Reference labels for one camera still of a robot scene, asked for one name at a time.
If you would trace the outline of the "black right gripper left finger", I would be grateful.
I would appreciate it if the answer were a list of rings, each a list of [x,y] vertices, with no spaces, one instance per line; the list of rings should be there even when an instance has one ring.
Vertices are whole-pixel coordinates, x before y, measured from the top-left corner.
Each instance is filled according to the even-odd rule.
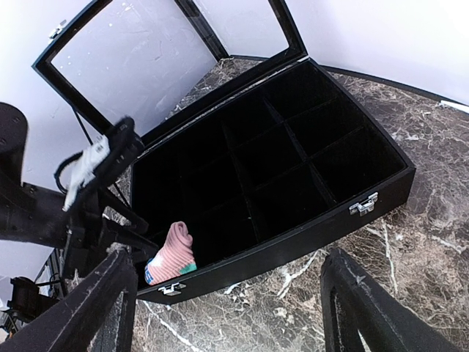
[[[59,303],[12,338],[2,351],[86,351],[114,305],[119,305],[117,331],[105,351],[130,351],[138,277],[130,253],[119,248]]]

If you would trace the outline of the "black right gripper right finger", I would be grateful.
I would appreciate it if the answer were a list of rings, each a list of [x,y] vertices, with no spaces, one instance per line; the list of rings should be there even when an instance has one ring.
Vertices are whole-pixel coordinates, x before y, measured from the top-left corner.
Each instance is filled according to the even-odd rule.
[[[403,307],[351,256],[331,249],[320,276],[327,351],[458,351]]]

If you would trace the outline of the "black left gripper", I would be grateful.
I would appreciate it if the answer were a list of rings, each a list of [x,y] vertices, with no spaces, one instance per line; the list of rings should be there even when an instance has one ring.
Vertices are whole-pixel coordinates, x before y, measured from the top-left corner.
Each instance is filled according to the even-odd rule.
[[[134,126],[134,120],[125,116],[107,130],[109,156],[64,212],[65,194],[59,189],[22,182],[28,122],[19,109],[2,103],[1,239],[63,250],[62,276],[67,279],[87,276],[113,243],[134,249],[134,263],[153,257],[158,247],[144,237],[148,223],[109,190],[143,150]]]

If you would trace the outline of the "pink teal patterned sock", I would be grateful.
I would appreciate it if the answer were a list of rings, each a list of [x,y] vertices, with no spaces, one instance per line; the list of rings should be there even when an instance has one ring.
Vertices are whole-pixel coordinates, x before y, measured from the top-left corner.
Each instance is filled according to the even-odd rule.
[[[166,240],[145,267],[144,278],[153,286],[197,269],[192,250],[193,237],[183,221],[173,223]]]

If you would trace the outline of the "black storage box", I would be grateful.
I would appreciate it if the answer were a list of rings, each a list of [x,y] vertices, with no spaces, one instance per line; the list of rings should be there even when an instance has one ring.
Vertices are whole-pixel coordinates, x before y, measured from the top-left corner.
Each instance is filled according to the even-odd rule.
[[[196,270],[138,297],[176,304],[320,249],[406,203],[415,165],[316,62],[294,64],[133,165],[131,203],[162,245],[187,224]]]

